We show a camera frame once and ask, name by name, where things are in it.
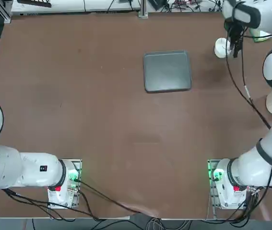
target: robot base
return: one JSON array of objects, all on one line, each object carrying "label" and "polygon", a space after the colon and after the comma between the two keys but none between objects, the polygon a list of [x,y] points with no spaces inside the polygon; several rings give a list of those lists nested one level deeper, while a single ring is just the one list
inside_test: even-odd
[{"label": "robot base", "polygon": [[[81,178],[82,172],[82,160],[62,159],[66,167],[66,176],[63,185],[60,187],[48,188],[48,201],[66,207],[75,208],[79,204],[79,193],[80,183],[75,182],[74,179]],[[49,208],[60,208],[64,207],[49,205]]]},{"label": "robot base", "polygon": [[212,203],[213,207],[221,209],[237,209],[245,201],[247,190],[239,191],[231,185],[227,176],[228,163],[229,159],[208,160]]}]

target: brown table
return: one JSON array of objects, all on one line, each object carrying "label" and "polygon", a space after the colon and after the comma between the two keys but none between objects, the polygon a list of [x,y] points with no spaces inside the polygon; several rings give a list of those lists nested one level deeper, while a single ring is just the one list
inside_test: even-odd
[{"label": "brown table", "polygon": [[[0,40],[0,144],[81,158],[87,183],[149,215],[204,219],[207,160],[239,156],[267,133],[213,53],[221,36],[217,13],[16,17]],[[271,48],[272,40],[245,42],[249,90],[270,121],[261,67]],[[190,54],[191,91],[147,94],[144,53],[182,49]],[[240,59],[230,65],[241,85]],[[45,188],[16,191],[47,199]],[[96,215],[130,214],[84,191]],[[272,219],[272,191],[263,204]],[[41,216],[0,191],[0,217]],[[260,209],[253,218],[262,218]]]}]

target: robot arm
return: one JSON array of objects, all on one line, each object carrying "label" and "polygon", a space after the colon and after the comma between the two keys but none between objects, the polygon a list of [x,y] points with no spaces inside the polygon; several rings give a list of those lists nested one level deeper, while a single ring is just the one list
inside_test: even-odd
[{"label": "robot arm", "polygon": [[[0,107],[0,132],[3,120]],[[78,205],[79,183],[73,179],[79,177],[79,171],[72,160],[59,160],[48,153],[19,152],[0,145],[0,189],[25,186],[48,187],[49,202],[75,207]]]},{"label": "robot arm", "polygon": [[[272,1],[225,0],[223,15],[244,27],[257,28],[272,34]],[[272,51],[263,64],[263,75],[272,87]],[[222,159],[214,173],[221,208],[235,209],[246,195],[247,186],[266,187],[272,169],[272,128],[248,152],[235,159]]]},{"label": "robot arm", "polygon": [[270,0],[225,0],[223,16],[226,20],[237,21],[244,27],[272,34],[272,1]]}]

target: floor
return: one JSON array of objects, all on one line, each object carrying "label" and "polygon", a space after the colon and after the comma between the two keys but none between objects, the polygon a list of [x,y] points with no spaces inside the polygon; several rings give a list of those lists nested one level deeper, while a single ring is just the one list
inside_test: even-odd
[{"label": "floor", "polygon": [[[0,18],[0,35],[3,29],[3,20]],[[130,217],[130,220],[141,228],[145,229],[145,226],[148,222],[150,217],[142,214],[133,215]],[[115,222],[117,220],[107,220],[105,223],[99,225],[99,228],[106,226],[109,223]],[[183,221],[181,220],[167,220],[163,221],[164,225],[167,228],[175,229],[181,225]],[[89,218],[82,218],[77,219],[75,222],[67,223],[67,222],[58,222],[55,220],[50,219],[35,219],[35,229],[36,230],[89,230],[96,222]],[[193,221],[191,230],[227,230],[233,229],[234,227],[230,226],[229,224],[221,224],[221,225],[213,225],[213,224],[206,224],[200,221]],[[0,219],[0,230],[33,230],[32,219]],[[107,230],[120,230],[120,229],[129,229],[135,230],[137,227],[133,226],[130,223],[122,222],[112,226],[109,226]],[[248,225],[244,227],[246,230],[270,230],[272,229],[272,221],[271,222],[263,222],[263,221],[255,221],[252,220],[249,222]]]}]

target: dark gray tray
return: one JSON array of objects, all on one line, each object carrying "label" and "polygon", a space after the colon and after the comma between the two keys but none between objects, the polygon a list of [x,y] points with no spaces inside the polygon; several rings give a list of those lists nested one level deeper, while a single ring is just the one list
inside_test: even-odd
[{"label": "dark gray tray", "polygon": [[191,89],[191,70],[187,51],[144,54],[144,86],[147,92],[172,92]]}]

